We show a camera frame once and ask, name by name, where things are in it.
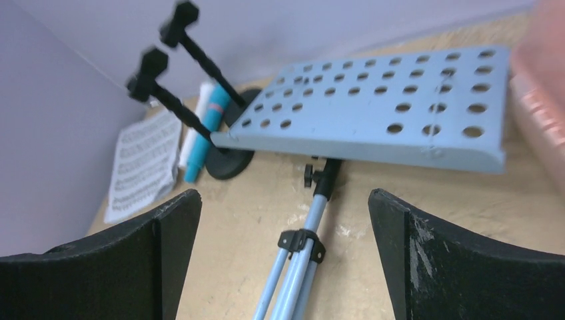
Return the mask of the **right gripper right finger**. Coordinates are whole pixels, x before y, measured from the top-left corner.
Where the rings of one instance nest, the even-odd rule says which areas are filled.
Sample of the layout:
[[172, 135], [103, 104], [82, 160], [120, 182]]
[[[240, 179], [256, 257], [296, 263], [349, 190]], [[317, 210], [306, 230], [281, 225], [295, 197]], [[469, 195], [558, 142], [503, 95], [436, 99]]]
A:
[[385, 191], [368, 198], [397, 319], [563, 319], [564, 256], [485, 237]]

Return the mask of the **light blue music stand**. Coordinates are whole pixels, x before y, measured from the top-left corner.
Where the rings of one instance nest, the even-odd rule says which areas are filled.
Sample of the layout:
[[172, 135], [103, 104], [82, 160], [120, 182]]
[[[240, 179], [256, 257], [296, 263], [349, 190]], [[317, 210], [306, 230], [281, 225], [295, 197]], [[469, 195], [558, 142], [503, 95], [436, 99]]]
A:
[[501, 173], [510, 51], [482, 45], [285, 67], [218, 147], [326, 159], [307, 167], [303, 229], [281, 235], [255, 319], [301, 319], [325, 250], [317, 229], [342, 162]]

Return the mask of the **black mic stand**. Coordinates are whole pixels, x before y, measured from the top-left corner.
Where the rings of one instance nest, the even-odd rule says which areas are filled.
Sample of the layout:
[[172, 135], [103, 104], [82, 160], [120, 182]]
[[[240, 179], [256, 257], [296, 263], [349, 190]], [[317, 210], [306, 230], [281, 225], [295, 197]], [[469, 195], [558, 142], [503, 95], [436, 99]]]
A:
[[157, 83], [157, 78], [167, 69], [168, 62], [169, 56], [158, 47], [150, 46], [144, 50], [138, 70], [126, 84], [129, 97], [141, 103], [147, 102], [151, 97], [155, 98], [184, 125], [198, 133], [193, 151], [186, 162], [186, 182], [195, 182], [203, 167], [217, 180], [236, 177], [248, 167], [254, 153], [249, 150], [217, 147], [212, 142], [213, 132], [209, 126], [202, 123], [177, 96]]
[[159, 30], [160, 40], [162, 44], [171, 49], [181, 45], [203, 71], [228, 93], [230, 101], [223, 120], [228, 127], [231, 127], [259, 95], [261, 89], [250, 87], [239, 93], [226, 80], [219, 67], [186, 32], [186, 28], [195, 23], [198, 18], [199, 8], [192, 1], [177, 2], [171, 17], [162, 24]]

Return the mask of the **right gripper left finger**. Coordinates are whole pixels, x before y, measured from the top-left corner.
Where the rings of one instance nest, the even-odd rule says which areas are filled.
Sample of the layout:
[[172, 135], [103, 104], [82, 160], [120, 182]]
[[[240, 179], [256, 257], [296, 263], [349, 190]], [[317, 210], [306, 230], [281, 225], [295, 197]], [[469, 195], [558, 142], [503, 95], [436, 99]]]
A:
[[42, 254], [1, 258], [2, 319], [175, 319], [201, 216], [189, 189]]

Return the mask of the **sheet music page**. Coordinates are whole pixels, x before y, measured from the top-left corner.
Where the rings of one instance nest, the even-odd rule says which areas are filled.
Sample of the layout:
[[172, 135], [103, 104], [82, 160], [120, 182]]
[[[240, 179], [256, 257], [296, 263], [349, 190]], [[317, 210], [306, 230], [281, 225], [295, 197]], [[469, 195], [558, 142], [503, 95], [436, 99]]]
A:
[[134, 123], [119, 133], [106, 224], [128, 219], [174, 187], [182, 123], [166, 109]]

